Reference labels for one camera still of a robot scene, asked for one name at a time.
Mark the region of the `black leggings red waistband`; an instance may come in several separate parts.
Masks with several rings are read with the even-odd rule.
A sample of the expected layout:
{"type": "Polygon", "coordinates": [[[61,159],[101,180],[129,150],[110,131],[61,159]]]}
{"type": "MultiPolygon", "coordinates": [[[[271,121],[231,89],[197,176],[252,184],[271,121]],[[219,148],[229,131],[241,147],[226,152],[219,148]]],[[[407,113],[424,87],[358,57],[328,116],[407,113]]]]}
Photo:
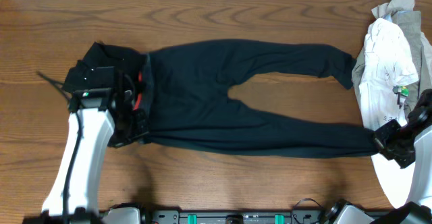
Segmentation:
{"type": "Polygon", "coordinates": [[[334,77],[352,87],[355,59],[331,45],[208,40],[146,55],[153,76],[148,142],[229,155],[328,159],[377,152],[373,132],[252,109],[229,96],[257,74],[334,77]]]}

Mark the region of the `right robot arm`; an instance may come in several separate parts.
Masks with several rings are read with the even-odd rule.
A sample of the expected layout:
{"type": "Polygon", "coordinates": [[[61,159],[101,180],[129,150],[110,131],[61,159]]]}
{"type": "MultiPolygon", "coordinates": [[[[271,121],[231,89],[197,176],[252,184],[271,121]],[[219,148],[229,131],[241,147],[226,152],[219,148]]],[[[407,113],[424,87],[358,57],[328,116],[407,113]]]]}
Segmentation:
{"type": "Polygon", "coordinates": [[[375,224],[431,224],[431,90],[421,93],[408,123],[391,120],[374,133],[379,153],[401,168],[415,164],[406,204],[374,220],[375,224]]]}

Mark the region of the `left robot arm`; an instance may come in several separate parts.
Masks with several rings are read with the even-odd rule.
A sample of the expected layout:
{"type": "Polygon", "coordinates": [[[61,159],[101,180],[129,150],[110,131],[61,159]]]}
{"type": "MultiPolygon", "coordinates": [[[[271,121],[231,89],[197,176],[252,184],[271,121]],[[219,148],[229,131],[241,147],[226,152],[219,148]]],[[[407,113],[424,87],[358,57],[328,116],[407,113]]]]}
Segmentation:
{"type": "Polygon", "coordinates": [[[150,219],[137,204],[99,210],[98,193],[106,150],[112,137],[124,141],[132,125],[134,90],[126,90],[130,78],[114,67],[96,67],[84,76],[85,86],[66,93],[65,83],[42,72],[38,75],[68,102],[68,139],[59,171],[40,215],[25,217],[32,223],[146,223],[150,219]]]}

